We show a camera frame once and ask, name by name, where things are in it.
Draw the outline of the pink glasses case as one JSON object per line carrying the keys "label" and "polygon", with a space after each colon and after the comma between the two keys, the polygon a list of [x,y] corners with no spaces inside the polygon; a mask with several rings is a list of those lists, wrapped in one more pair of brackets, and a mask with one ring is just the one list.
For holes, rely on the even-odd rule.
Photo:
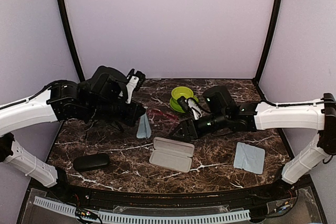
{"label": "pink glasses case", "polygon": [[182,173],[190,171],[195,151],[193,144],[155,137],[153,148],[150,164]]}

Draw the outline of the pink sunglasses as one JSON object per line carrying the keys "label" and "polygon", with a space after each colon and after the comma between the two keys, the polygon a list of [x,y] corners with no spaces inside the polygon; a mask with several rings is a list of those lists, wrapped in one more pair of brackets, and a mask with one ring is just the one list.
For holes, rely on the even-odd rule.
{"label": "pink sunglasses", "polygon": [[159,109],[148,109],[146,112],[150,121],[154,125],[158,124],[165,125],[167,127],[169,126],[170,131],[180,122],[179,117],[175,114],[164,112]]}

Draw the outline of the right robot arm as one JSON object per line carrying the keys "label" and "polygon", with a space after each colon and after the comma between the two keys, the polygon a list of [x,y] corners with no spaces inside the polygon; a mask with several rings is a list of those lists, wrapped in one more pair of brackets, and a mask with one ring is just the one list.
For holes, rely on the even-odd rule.
{"label": "right robot arm", "polygon": [[267,129],[314,129],[313,140],[297,157],[287,162],[280,178],[268,188],[273,200],[288,191],[326,157],[335,156],[335,98],[324,93],[321,99],[296,103],[271,103],[267,100],[236,104],[225,86],[214,86],[203,93],[208,109],[203,108],[193,95],[172,91],[172,99],[194,118],[182,121],[170,134],[175,140],[191,141],[222,129],[232,132],[256,132]]}

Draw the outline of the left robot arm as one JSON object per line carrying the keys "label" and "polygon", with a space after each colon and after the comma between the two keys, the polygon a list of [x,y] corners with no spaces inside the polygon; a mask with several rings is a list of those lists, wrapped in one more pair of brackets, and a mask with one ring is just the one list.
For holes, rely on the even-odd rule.
{"label": "left robot arm", "polygon": [[146,109],[134,101],[132,95],[144,81],[145,74],[140,71],[131,69],[124,75],[115,68],[99,66],[86,81],[56,80],[31,97],[2,105],[1,162],[32,177],[44,187],[53,187],[61,200],[71,200],[74,189],[67,184],[66,172],[25,150],[12,132],[36,124],[70,119],[84,122],[104,120],[135,126]]}

